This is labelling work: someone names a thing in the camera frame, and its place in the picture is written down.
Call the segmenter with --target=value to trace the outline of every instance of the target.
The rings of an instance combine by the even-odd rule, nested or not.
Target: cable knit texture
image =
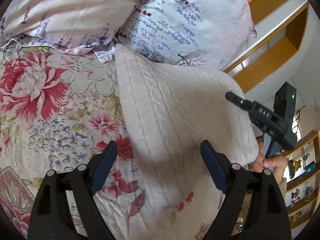
[[[181,202],[208,174],[199,152],[204,139],[232,163],[255,160],[249,116],[225,99],[228,91],[244,94],[225,73],[154,63],[120,44],[116,68],[127,129],[154,208]]]

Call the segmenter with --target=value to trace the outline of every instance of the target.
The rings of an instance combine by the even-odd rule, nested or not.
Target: red flower pattern
[[[133,152],[129,138],[122,138],[122,136],[119,135],[115,142],[118,146],[118,157],[120,160],[125,161],[126,159],[133,158]],[[107,143],[105,143],[104,141],[100,141],[96,144],[96,149],[99,152],[103,152],[106,147]]]
[[[122,192],[126,192],[127,183],[121,178],[122,174],[118,169],[111,170],[109,176],[113,176],[114,181],[107,187],[109,193],[116,193],[116,198],[121,195]]]
[[[27,237],[34,198],[11,167],[0,173],[0,205],[20,233]]]
[[[188,202],[188,203],[191,203],[192,198],[193,198],[193,191],[191,191],[191,192],[188,194],[188,196],[187,196],[187,198],[185,199],[185,201]],[[177,209],[177,211],[179,211],[179,212],[182,211],[183,208],[184,208],[184,202],[181,202],[181,203],[179,203],[178,205],[176,205],[176,209]]]
[[[5,63],[0,81],[1,112],[14,111],[30,126],[39,117],[48,120],[63,106],[68,87],[60,82],[66,71],[48,66],[50,53],[30,53]]]
[[[99,113],[93,111],[91,118],[88,120],[89,125],[94,127],[97,131],[101,131],[101,135],[108,135],[111,132],[119,132],[119,120],[112,121],[107,113]]]
[[[5,149],[5,148],[8,146],[10,140],[11,140],[11,137],[9,136],[9,134],[3,132],[3,133],[0,135],[0,146],[1,146],[1,149],[2,149],[2,148]]]

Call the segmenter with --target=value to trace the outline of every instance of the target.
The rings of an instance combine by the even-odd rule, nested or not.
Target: black mount
[[[217,189],[226,194],[204,240],[291,240],[284,199],[269,169],[257,173],[246,171],[238,163],[231,164],[208,140],[201,143],[200,152]],[[231,236],[246,192],[252,198],[243,231]]]
[[[262,132],[271,137],[266,157],[284,150],[292,150],[297,144],[297,135],[292,132],[292,121],[296,106],[297,90],[285,82],[275,95],[274,112],[258,103],[244,100],[232,92],[226,99],[249,113],[250,120]]]
[[[102,189],[117,154],[117,144],[111,141],[102,154],[92,157],[88,165],[80,164],[73,171],[59,174],[49,170],[32,208],[28,240],[116,240],[92,196]],[[88,237],[76,232],[66,190],[73,191]]]

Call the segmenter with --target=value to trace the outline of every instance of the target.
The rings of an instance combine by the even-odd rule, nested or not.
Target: finger
[[[288,162],[286,157],[274,156],[274,157],[265,159],[263,164],[268,168],[272,168],[272,167],[285,168],[288,165]]]
[[[255,160],[255,162],[257,162],[257,163],[259,163],[260,165],[264,165],[264,160],[266,159],[266,157],[265,156],[263,156],[263,154],[262,153],[258,153],[258,156],[257,156],[257,158],[256,158],[256,160]]]
[[[285,167],[275,167],[275,170],[273,171],[273,176],[275,177],[277,183],[280,183],[283,178]]]
[[[259,153],[263,153],[263,150],[264,150],[264,145],[263,145],[263,142],[262,141],[259,141]]]
[[[252,163],[251,168],[249,169],[249,171],[254,171],[254,172],[262,172],[263,171],[263,165],[261,165],[260,163]]]

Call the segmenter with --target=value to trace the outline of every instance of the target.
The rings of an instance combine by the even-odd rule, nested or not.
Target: toy
[[[307,153],[306,155],[303,156],[303,160],[306,162],[309,156],[310,156],[310,153]]]
[[[311,171],[313,171],[316,168],[315,162],[311,162],[306,166],[306,174],[309,174]]]
[[[307,189],[306,189],[306,198],[307,198],[308,201],[310,200],[312,193],[313,193],[313,187],[307,187]]]
[[[301,210],[299,212],[295,213],[294,215],[290,216],[290,224],[297,221],[297,219],[300,218],[301,216],[302,216]]]
[[[297,203],[300,199],[301,199],[300,197],[297,197],[295,200],[292,200],[291,207],[293,207],[293,205]]]
[[[289,168],[290,178],[293,179],[295,172],[298,171],[299,168],[301,168],[301,160],[298,160],[298,161],[288,160],[288,168]]]
[[[296,191],[293,193],[292,192],[292,199],[294,199],[295,197],[297,197],[300,193],[300,190],[297,188]]]
[[[298,171],[298,169],[301,168],[301,160],[293,161],[293,169],[294,171]]]

